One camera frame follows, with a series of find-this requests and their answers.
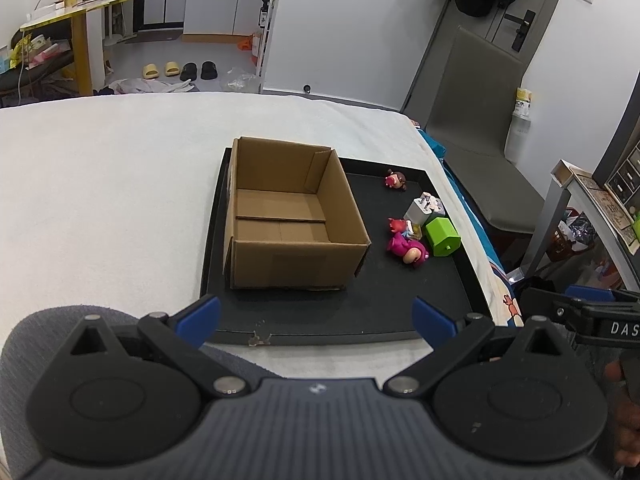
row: gray door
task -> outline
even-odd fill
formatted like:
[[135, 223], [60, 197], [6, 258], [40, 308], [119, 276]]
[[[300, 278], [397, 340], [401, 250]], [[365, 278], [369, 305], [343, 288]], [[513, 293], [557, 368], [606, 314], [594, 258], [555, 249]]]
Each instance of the gray door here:
[[[494, 7], [488, 16], [473, 18], [460, 12], [453, 1], [447, 0], [440, 15], [440, 25], [436, 28], [427, 47], [422, 65], [404, 102], [402, 113], [418, 121], [422, 126], [427, 123], [458, 27], [466, 28], [492, 41], [528, 65], [540, 44], [557, 3], [558, 0], [515, 0], [507, 9]], [[512, 49], [512, 45], [520, 25], [506, 19], [504, 15], [524, 18], [527, 10], [532, 10], [536, 16], [520, 51], [516, 52]]]

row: green object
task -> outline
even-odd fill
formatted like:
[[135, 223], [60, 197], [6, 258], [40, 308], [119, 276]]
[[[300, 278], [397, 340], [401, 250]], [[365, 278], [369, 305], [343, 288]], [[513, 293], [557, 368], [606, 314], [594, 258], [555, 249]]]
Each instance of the green object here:
[[424, 230], [434, 256], [449, 256], [460, 247], [460, 235], [448, 218], [434, 218]]

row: gray ribbed panel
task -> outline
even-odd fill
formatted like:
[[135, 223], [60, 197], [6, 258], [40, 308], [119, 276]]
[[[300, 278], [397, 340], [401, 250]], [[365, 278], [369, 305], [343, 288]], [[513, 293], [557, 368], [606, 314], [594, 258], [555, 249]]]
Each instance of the gray ribbed panel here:
[[[310, 388], [321, 383], [323, 393]], [[448, 442], [420, 403], [373, 380], [265, 379], [216, 402], [179, 446], [148, 462], [82, 469], [53, 460], [29, 480], [606, 480], [586, 459], [496, 465]]]

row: door handle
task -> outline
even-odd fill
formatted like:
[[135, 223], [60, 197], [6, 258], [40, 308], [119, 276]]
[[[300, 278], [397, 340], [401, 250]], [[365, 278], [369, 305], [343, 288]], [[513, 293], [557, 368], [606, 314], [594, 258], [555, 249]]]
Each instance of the door handle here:
[[516, 52], [519, 52], [522, 48], [522, 44], [524, 43], [527, 34], [529, 33], [529, 29], [531, 28], [531, 23], [533, 19], [536, 17], [536, 13], [533, 10], [527, 9], [527, 12], [524, 13], [524, 18], [518, 18], [517, 16], [512, 16], [511, 14], [504, 13], [503, 18], [505, 20], [509, 20], [510, 22], [516, 22], [520, 24], [518, 30], [516, 30], [516, 38], [513, 40], [513, 44], [511, 48]]

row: white bedsheet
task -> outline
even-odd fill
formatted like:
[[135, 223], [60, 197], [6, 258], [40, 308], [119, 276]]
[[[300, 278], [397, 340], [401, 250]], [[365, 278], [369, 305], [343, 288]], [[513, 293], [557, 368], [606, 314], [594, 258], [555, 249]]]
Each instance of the white bedsheet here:
[[[494, 319], [506, 323], [478, 236], [403, 115], [293, 96], [140, 94], [0, 110], [0, 346], [23, 317], [51, 306], [142, 316], [195, 300], [220, 160], [242, 135], [426, 170]], [[283, 375], [379, 381], [429, 351], [423, 341], [225, 349]]]

